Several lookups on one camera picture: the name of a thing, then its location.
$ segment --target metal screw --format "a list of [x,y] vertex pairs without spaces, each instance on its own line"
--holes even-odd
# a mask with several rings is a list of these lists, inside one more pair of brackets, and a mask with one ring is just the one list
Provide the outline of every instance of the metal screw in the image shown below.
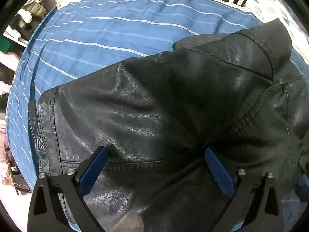
[[273,173],[268,173],[267,176],[268,176],[268,178],[271,178],[271,179],[274,178]]
[[246,170],[245,170],[245,169],[239,169],[239,170],[238,170],[238,173],[239,173],[240,175],[246,175]]
[[45,176],[46,176],[46,173],[40,173],[40,174],[39,174],[39,178],[40,178],[40,179],[43,179]]
[[75,173],[75,169],[71,168],[66,172],[68,175],[72,175]]

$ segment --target blue striped fabric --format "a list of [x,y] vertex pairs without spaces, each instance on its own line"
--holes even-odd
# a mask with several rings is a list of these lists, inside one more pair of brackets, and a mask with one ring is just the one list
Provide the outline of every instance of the blue striped fabric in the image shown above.
[[[260,24],[252,13],[211,0],[84,0],[54,8],[22,55],[7,107],[9,145],[30,188],[38,159],[27,123],[29,100],[123,59],[171,51],[191,35]],[[309,67],[294,50],[291,61],[309,84]]]

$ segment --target metal pin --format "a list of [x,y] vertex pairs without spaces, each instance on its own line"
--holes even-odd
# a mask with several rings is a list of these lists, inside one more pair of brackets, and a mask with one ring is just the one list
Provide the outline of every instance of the metal pin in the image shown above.
[[75,173],[75,169],[71,168],[66,172],[68,175],[72,175]]
[[245,169],[239,169],[239,170],[238,170],[238,173],[239,173],[240,175],[246,175],[246,170],[245,170]]
[[40,178],[40,179],[43,179],[45,176],[46,176],[46,173],[40,173],[40,174],[39,174],[39,178]]
[[270,179],[274,178],[273,173],[268,173],[267,176],[268,176],[268,178],[270,178]]

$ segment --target leather jacket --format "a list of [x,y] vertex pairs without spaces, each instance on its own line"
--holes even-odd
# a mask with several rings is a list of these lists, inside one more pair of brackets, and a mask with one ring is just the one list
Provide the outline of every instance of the leather jacket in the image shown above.
[[[281,194],[308,171],[308,89],[276,19],[202,35],[172,52],[129,58],[43,93],[29,124],[50,176],[99,146],[109,159],[84,200],[109,231],[128,211],[145,232],[207,231],[228,202],[205,164],[211,147],[231,175],[272,172]],[[61,196],[69,221],[74,218]]]

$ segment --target dark blue object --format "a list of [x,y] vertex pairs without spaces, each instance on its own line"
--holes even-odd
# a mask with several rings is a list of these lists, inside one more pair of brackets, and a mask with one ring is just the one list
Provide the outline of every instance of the dark blue object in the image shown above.
[[235,193],[234,180],[210,148],[205,150],[205,161],[222,193],[232,198]]
[[89,166],[81,176],[79,180],[78,187],[78,195],[85,196],[90,194],[98,176],[100,175],[103,167],[107,162],[107,149],[105,147],[101,147],[99,152],[95,155],[95,157],[90,162]]

